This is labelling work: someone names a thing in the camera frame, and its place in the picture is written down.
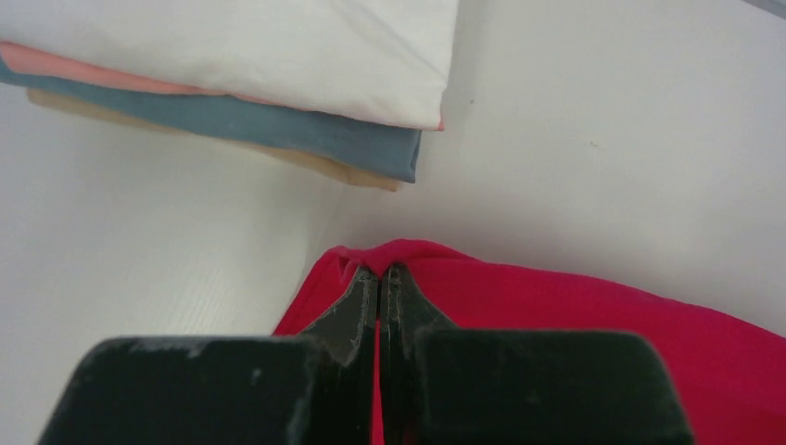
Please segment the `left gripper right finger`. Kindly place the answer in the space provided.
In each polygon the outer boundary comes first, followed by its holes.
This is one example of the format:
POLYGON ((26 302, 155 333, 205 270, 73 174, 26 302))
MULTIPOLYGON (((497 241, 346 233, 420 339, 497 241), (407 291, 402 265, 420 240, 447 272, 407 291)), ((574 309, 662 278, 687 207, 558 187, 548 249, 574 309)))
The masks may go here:
POLYGON ((402 264, 381 282, 388 444, 692 444, 666 367, 642 337, 470 329, 402 264))

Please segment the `red t shirt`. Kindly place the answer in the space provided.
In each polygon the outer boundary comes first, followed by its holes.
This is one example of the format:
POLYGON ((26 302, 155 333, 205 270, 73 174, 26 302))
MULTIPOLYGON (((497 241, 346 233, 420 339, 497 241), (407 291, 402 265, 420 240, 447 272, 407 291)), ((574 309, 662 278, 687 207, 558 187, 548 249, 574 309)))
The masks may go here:
POLYGON ((276 333, 361 361, 376 444, 785 440, 783 337, 429 241, 326 251, 276 333))

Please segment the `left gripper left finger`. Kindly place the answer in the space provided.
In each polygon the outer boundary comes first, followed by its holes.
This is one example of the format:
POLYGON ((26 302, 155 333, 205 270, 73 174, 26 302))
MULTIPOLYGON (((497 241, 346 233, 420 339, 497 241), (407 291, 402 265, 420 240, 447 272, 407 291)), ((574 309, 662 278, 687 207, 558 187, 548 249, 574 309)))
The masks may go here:
POLYGON ((76 366, 43 444, 368 444, 377 279, 286 337, 115 337, 76 366))

